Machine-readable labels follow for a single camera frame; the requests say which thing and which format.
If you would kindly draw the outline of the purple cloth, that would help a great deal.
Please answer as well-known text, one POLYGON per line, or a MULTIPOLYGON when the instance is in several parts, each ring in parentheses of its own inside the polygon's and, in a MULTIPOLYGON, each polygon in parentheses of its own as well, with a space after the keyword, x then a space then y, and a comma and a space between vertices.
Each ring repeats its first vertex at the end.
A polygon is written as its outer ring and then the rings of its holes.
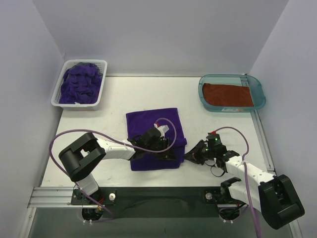
POLYGON ((172 147, 175 160, 161 160, 157 154, 145 154, 144 157, 130 162, 132 171, 153 171, 163 169, 177 169, 184 161, 185 146, 187 140, 177 108, 155 109, 147 111, 130 112, 126 114, 128 138, 144 134, 150 129, 156 120, 166 118, 171 122, 160 120, 159 125, 168 125, 169 131, 165 134, 171 141, 177 134, 176 141, 172 147))

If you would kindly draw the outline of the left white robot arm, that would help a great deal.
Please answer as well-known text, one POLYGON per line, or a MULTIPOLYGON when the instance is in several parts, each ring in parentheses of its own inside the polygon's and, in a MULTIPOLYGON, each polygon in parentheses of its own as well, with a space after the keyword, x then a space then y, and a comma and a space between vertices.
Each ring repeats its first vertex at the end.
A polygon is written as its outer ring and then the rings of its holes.
POLYGON ((176 161, 176 155, 170 147, 172 142, 165 136, 168 131, 168 125, 151 127, 142 135, 118 143, 98 139, 87 132, 63 149, 58 157, 71 181, 87 195, 92 195, 99 190, 92 171, 101 160, 129 161, 152 154, 159 161, 176 161))

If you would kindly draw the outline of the brown towel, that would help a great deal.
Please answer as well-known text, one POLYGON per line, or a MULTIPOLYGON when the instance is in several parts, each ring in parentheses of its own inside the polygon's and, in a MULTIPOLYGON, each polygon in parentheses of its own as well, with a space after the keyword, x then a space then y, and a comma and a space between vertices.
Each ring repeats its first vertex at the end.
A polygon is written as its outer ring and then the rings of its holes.
POLYGON ((212 106, 254 106, 248 87, 205 83, 202 87, 202 92, 204 100, 212 106))

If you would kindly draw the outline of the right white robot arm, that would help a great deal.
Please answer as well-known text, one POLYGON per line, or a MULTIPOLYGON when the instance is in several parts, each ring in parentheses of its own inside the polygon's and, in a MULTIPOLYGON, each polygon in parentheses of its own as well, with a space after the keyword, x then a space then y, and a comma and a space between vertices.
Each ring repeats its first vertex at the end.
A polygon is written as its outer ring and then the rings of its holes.
POLYGON ((216 132, 184 155, 185 160, 203 165, 214 161, 214 166, 233 177, 220 184, 220 194, 214 195, 217 203, 241 202, 259 211, 273 229, 280 229, 305 214, 291 179, 265 172, 222 144, 216 132))

